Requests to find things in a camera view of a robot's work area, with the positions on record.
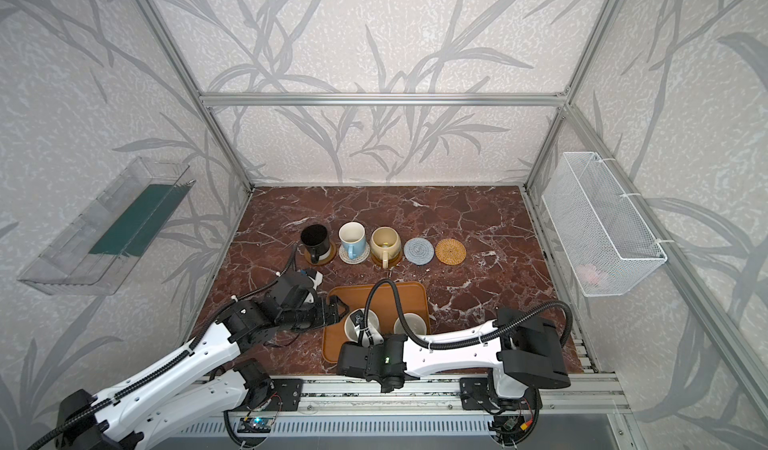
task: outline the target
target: gray coaster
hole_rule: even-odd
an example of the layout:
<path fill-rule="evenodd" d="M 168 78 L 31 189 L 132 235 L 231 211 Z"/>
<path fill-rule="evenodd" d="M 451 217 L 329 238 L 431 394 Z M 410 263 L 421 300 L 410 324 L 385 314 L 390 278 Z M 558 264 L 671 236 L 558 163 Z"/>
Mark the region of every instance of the gray coaster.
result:
<path fill-rule="evenodd" d="M 344 246 L 339 245 L 339 258 L 344 261 L 344 263 L 349 263 L 350 265 L 357 265 L 358 263 L 365 262 L 368 260 L 368 255 L 371 254 L 371 247 L 366 242 L 366 249 L 362 251 L 362 254 L 355 258 L 354 260 L 350 259 L 350 254 L 346 252 L 344 249 Z"/>
<path fill-rule="evenodd" d="M 435 256 L 435 247 L 426 238 L 418 236 L 408 240 L 402 248 L 402 252 L 405 253 L 408 262 L 426 265 Z"/>

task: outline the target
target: clear plastic shelf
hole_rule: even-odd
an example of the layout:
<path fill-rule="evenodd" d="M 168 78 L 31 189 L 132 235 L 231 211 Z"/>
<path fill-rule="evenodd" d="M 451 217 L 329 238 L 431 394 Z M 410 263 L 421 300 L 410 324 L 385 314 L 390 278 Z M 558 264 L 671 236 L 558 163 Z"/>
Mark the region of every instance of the clear plastic shelf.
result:
<path fill-rule="evenodd" d="M 19 276 L 49 295 L 113 295 L 195 180 L 138 157 Z"/>

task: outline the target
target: red marble tabletop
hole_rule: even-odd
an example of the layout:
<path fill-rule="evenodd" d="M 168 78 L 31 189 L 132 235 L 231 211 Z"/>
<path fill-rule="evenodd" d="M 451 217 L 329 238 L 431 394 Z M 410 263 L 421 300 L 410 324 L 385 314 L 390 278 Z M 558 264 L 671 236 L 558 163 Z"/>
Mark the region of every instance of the red marble tabletop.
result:
<path fill-rule="evenodd" d="M 337 256 L 318 268 L 322 294 L 336 286 L 373 284 L 385 276 L 420 282 L 427 289 L 432 333 L 492 320 L 499 306 L 528 310 L 557 298 L 516 186 L 262 187 L 240 222 L 198 323 L 230 295 L 243 295 L 274 278 L 304 226 L 324 224 L 338 243 L 339 228 L 350 221 L 363 224 L 367 238 L 379 226 L 397 230 L 403 243 L 414 236 L 433 245 L 455 238 L 464 243 L 467 258 L 457 266 L 437 258 L 424 266 L 403 259 L 388 271 L 370 260 L 348 265 Z M 307 266 L 301 254 L 296 257 L 299 268 Z M 562 331 L 559 310 L 543 316 Z M 292 339 L 286 332 L 276 342 Z M 315 330 L 287 348 L 259 346 L 239 359 L 256 358 L 271 375 L 334 373 L 335 365 L 322 359 L 321 344 L 322 330 Z M 564 354 L 568 370 L 581 372 L 571 340 Z"/>

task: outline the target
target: leaf pattern wallpaper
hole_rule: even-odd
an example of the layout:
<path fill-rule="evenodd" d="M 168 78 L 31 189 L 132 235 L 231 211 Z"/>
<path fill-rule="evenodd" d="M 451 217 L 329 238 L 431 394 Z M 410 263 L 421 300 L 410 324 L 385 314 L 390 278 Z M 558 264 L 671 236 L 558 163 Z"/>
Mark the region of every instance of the leaf pattern wallpaper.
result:
<path fill-rule="evenodd" d="M 559 92 L 603 0 L 155 0 L 207 92 Z M 217 108 L 262 184 L 518 183 L 552 108 Z"/>
<path fill-rule="evenodd" d="M 766 11 L 768 0 L 627 0 L 576 98 L 764 362 Z M 543 215 L 558 156 L 580 150 L 566 126 L 533 187 Z M 651 448 L 768 448 L 768 430 L 665 272 L 625 296 L 586 300 L 556 257 L 599 368 L 620 375 Z"/>
<path fill-rule="evenodd" d="M 52 428 L 185 338 L 247 200 L 129 0 L 0 0 L 0 448 Z M 24 267 L 137 156 L 197 179 L 112 296 L 47 296 Z"/>

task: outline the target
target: mug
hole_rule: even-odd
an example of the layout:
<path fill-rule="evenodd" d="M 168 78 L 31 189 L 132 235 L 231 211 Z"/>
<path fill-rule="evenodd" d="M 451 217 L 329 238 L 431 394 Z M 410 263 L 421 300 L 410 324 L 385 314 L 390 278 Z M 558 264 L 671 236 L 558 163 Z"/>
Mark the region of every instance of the mug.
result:
<path fill-rule="evenodd" d="M 383 268 L 399 255 L 401 246 L 400 235 L 389 226 L 380 226 L 371 234 L 371 252 L 382 262 Z"/>
<path fill-rule="evenodd" d="M 343 224 L 339 230 L 339 238 L 350 260 L 354 260 L 366 251 L 366 229 L 357 222 Z"/>
<path fill-rule="evenodd" d="M 331 254 L 330 232 L 324 225 L 309 225 L 302 230 L 301 243 L 309 252 L 312 264 L 328 258 Z"/>
<path fill-rule="evenodd" d="M 363 309 L 357 309 L 354 312 L 350 312 L 349 316 L 344 321 L 344 335 L 351 342 L 357 342 L 360 338 L 360 326 L 362 324 Z M 373 312 L 368 310 L 368 327 L 371 330 L 371 337 L 373 337 L 374 345 L 384 343 L 384 337 L 380 332 L 379 317 Z M 370 346 L 370 339 L 363 336 L 362 346 Z"/>
<path fill-rule="evenodd" d="M 405 313 L 403 316 L 406 318 L 406 323 L 408 323 L 408 328 L 411 329 L 415 334 L 417 335 L 426 335 L 427 334 L 427 324 L 424 323 L 424 319 L 418 316 L 415 313 Z M 400 323 L 400 317 L 397 317 L 397 320 L 395 320 L 395 326 L 392 330 L 392 333 L 395 334 L 402 334 L 405 333 L 406 330 L 402 328 L 402 324 Z"/>

